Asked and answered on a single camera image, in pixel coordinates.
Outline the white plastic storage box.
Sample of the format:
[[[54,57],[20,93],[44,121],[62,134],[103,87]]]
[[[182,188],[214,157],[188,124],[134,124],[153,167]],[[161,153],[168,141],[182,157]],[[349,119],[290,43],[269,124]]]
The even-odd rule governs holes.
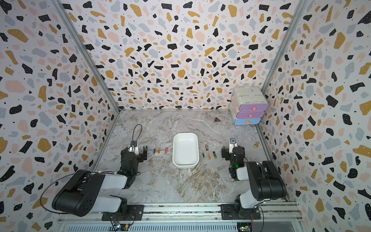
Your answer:
[[[199,160],[197,135],[192,132],[176,134],[173,140],[173,164],[179,169],[193,169]]]

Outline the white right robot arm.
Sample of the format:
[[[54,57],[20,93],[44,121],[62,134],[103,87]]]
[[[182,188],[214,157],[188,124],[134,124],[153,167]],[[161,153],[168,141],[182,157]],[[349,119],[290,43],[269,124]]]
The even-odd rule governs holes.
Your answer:
[[[250,186],[247,192],[236,197],[233,204],[220,206],[223,220],[261,219],[261,204],[286,197],[286,185],[271,160],[248,161],[242,146],[222,148],[221,155],[230,162],[230,176],[236,181],[247,181]]]

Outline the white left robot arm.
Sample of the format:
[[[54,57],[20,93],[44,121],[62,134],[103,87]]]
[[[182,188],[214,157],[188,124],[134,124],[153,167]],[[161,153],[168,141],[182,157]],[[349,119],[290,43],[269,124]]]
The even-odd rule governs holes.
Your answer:
[[[123,219],[140,220],[144,206],[129,206],[126,198],[100,194],[107,189],[129,189],[140,175],[139,163],[147,160],[148,147],[142,153],[135,146],[121,151],[120,169],[117,172],[90,172],[79,170],[72,175],[57,193],[52,208],[65,214],[84,217],[89,213],[101,213],[103,221]]]

